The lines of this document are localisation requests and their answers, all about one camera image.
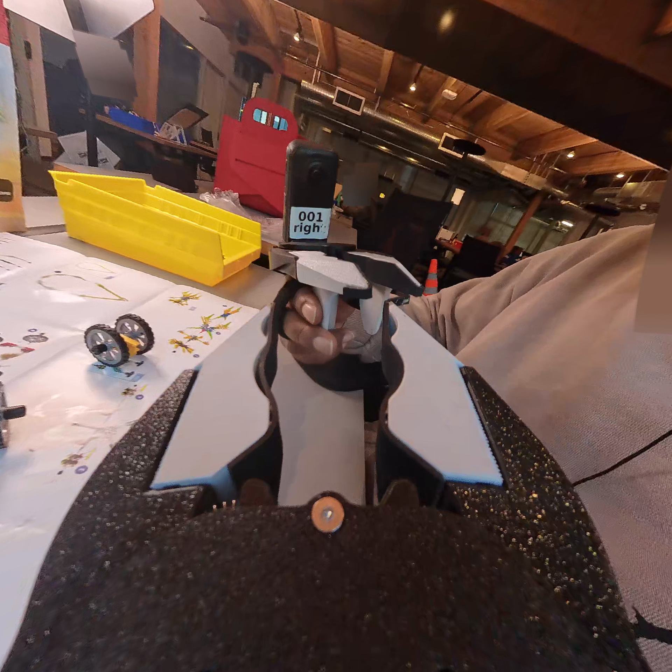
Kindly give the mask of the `stack of yellow plastic bins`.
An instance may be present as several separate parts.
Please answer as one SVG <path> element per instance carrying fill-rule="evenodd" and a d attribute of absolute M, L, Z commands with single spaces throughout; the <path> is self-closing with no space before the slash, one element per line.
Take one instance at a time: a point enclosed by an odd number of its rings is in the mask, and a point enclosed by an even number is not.
<path fill-rule="evenodd" d="M 66 232 L 213 287 L 261 255 L 261 225 L 144 180 L 50 171 Z"/>

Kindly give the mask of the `person's right hand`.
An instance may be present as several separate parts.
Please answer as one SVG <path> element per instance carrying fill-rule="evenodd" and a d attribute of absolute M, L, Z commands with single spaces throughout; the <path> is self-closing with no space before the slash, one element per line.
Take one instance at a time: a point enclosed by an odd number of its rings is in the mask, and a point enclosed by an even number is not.
<path fill-rule="evenodd" d="M 306 365 L 322 365 L 340 355 L 361 362 L 379 362 L 381 333 L 368 334 L 360 311 L 339 298 L 335 328 L 322 328 L 323 311 L 311 287 L 301 285 L 286 305 L 283 345 L 294 359 Z"/>

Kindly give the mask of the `person's right forearm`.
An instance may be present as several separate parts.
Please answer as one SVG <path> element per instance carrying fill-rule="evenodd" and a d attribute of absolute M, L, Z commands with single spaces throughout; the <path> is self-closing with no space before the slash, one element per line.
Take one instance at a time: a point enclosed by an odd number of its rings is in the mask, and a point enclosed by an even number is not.
<path fill-rule="evenodd" d="M 491 277 L 464 281 L 405 308 L 416 324 L 458 356 L 480 340 L 504 337 L 515 349 L 567 345 L 581 332 L 601 340 L 632 318 L 654 225 L 628 226 L 556 247 Z"/>

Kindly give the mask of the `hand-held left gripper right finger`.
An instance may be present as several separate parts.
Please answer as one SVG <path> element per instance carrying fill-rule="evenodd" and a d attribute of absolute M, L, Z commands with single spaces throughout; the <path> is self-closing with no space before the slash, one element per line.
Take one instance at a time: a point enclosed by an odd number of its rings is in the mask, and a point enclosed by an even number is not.
<path fill-rule="evenodd" d="M 384 307 L 381 333 L 388 389 L 376 446 L 378 486 L 503 486 L 463 365 L 394 304 Z"/>

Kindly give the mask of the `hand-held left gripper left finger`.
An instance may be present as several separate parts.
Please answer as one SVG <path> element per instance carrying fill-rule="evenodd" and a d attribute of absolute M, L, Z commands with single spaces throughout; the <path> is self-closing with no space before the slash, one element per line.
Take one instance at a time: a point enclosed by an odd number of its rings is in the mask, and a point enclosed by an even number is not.
<path fill-rule="evenodd" d="M 260 310 L 200 365 L 152 490 L 241 490 L 251 479 L 280 488 L 283 448 L 271 390 L 278 365 L 273 318 L 274 310 Z"/>

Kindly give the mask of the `red cup-shaped foam cutout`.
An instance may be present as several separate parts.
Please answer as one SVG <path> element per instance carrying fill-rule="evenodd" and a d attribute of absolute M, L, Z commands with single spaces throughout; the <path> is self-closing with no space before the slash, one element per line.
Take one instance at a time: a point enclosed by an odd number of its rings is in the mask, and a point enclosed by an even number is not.
<path fill-rule="evenodd" d="M 243 206 L 281 218 L 286 152 L 296 139 L 298 125 L 289 109 L 252 98 L 239 120 L 223 116 L 214 187 L 238 194 Z"/>

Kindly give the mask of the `white printed instruction sheet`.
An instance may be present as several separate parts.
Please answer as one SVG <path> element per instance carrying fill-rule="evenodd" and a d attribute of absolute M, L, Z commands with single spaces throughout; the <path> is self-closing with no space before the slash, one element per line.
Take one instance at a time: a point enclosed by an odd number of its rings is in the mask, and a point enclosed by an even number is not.
<path fill-rule="evenodd" d="M 1 236 L 1 662 L 55 534 L 111 447 L 182 373 L 257 309 L 103 259 Z M 94 324 L 135 314 L 155 345 L 109 370 L 85 345 Z"/>

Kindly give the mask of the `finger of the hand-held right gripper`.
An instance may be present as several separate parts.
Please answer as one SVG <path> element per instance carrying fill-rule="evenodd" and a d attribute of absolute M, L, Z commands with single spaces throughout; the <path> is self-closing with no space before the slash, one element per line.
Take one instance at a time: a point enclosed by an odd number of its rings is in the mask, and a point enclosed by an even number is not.
<path fill-rule="evenodd" d="M 394 257 L 382 253 L 346 253 L 345 260 L 357 266 L 370 284 L 389 288 L 397 295 L 423 295 L 424 286 Z"/>
<path fill-rule="evenodd" d="M 354 263 L 324 252 L 295 252 L 295 278 L 301 284 L 341 296 L 371 296 L 372 286 Z"/>

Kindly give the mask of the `clear plastic wrap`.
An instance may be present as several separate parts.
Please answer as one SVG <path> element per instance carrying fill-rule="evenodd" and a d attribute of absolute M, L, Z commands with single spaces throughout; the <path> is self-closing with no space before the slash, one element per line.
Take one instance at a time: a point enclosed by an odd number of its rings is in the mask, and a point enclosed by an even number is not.
<path fill-rule="evenodd" d="M 259 223 L 262 239 L 274 240 L 275 242 L 281 240 L 283 231 L 282 218 L 271 216 L 249 206 L 242 205 L 238 193 L 231 190 L 223 191 L 214 188 L 213 191 L 201 193 L 198 197 L 207 204 Z"/>

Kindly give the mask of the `person's beige hoodie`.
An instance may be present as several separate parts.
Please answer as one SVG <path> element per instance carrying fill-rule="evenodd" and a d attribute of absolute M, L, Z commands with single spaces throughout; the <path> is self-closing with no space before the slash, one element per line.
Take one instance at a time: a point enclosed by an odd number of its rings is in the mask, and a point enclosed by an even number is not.
<path fill-rule="evenodd" d="M 455 350 L 577 482 L 671 430 L 671 337 L 608 332 L 525 339 L 490 324 Z M 671 629 L 671 437 L 578 485 L 626 603 Z"/>

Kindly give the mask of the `construction toy kit box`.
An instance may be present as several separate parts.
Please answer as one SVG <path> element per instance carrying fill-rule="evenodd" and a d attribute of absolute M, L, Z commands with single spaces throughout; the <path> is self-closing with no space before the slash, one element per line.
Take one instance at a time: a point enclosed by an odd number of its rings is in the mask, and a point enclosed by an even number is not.
<path fill-rule="evenodd" d="M 1 231 L 25 232 L 18 108 L 9 25 L 1 4 Z"/>

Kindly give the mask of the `toy wheel pair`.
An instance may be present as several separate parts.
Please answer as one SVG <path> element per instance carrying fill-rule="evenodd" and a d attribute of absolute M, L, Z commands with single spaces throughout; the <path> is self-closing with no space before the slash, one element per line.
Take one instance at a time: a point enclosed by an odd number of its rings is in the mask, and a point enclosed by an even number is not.
<path fill-rule="evenodd" d="M 10 405 L 7 401 L 5 386 L 1 382 L 1 451 L 8 449 L 11 440 L 10 423 L 25 417 L 25 405 Z"/>
<path fill-rule="evenodd" d="M 119 368 L 132 357 L 148 353 L 155 345 L 150 325 L 135 314 L 119 316 L 115 323 L 95 324 L 83 336 L 88 352 L 101 365 Z"/>

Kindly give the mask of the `dark cloth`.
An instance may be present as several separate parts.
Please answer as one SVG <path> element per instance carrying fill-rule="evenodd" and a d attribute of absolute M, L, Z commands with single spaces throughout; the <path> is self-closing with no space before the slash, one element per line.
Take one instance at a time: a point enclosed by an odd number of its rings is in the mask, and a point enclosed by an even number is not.
<path fill-rule="evenodd" d="M 363 393 L 364 420 L 378 421 L 384 397 L 389 390 L 380 362 L 364 363 L 358 356 L 341 354 L 323 364 L 299 363 L 307 376 L 333 392 Z"/>

